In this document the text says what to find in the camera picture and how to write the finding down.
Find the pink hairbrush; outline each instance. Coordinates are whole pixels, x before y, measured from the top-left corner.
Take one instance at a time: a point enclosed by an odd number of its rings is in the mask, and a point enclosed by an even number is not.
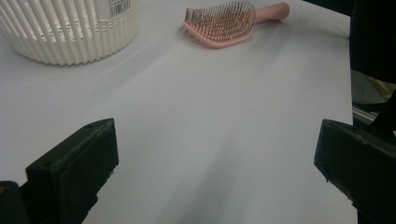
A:
[[[287,3],[255,9],[248,2],[231,2],[216,7],[187,8],[183,24],[197,39],[219,49],[248,39],[256,19],[283,20],[289,12]]]

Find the label sticker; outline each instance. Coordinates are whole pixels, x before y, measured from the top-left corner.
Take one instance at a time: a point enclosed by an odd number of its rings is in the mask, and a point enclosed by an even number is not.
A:
[[[97,0],[96,17],[99,21],[111,21],[131,8],[132,0]]]

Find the plastic basket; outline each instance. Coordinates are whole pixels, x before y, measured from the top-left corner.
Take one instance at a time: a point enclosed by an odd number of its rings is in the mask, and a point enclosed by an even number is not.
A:
[[[103,4],[110,18],[99,17]],[[0,33],[32,60],[87,63],[127,46],[139,14],[138,0],[0,0]]]

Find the white surface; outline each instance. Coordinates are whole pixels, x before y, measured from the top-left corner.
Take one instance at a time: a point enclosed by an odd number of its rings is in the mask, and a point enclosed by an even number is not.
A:
[[[36,63],[0,38],[0,179],[24,183],[32,161],[114,118],[120,166],[86,224],[356,223],[313,164],[322,119],[352,121],[349,18],[290,1],[285,21],[207,49],[181,24],[213,1],[141,4],[134,42],[96,63]]]

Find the dark object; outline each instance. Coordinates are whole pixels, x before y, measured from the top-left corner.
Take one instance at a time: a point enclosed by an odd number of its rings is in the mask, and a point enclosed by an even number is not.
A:
[[[0,198],[0,204],[23,203],[24,206],[16,206],[21,214],[25,208],[31,224],[82,223],[97,202],[97,192],[118,164],[114,120],[96,121],[29,165],[26,168],[28,182],[19,192],[14,186],[15,197],[7,198],[8,202]],[[28,223],[0,214],[2,224]]]
[[[315,165],[353,202],[360,223],[396,223],[394,137],[325,119]]]
[[[12,181],[0,181],[0,223],[29,223],[20,188]]]
[[[350,16],[350,67],[396,84],[396,5],[393,1],[304,0]]]

